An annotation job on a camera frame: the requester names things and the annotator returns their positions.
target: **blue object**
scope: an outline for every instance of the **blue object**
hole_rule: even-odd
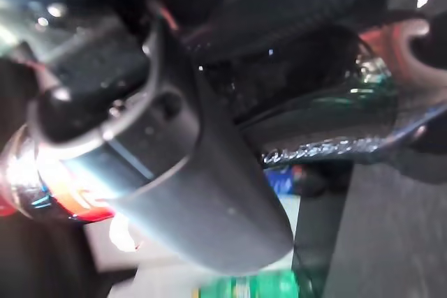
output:
[[[302,168],[299,165],[266,169],[264,173],[277,195],[293,194],[294,186],[303,176]]]

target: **gray floor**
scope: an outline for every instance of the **gray floor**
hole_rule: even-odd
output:
[[[324,297],[431,298],[446,289],[447,156],[407,149],[391,165],[356,166]]]

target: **green bottle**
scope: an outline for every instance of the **green bottle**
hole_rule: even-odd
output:
[[[300,287],[291,270],[256,276],[222,278],[194,292],[193,298],[298,298]]]

